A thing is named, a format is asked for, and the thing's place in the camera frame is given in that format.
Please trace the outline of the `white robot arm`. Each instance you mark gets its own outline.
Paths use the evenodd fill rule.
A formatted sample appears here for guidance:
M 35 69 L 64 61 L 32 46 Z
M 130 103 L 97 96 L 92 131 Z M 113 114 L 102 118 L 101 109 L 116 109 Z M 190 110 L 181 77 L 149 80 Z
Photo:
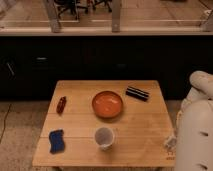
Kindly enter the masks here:
M 195 71 L 181 103 L 174 171 L 213 171 L 213 74 Z

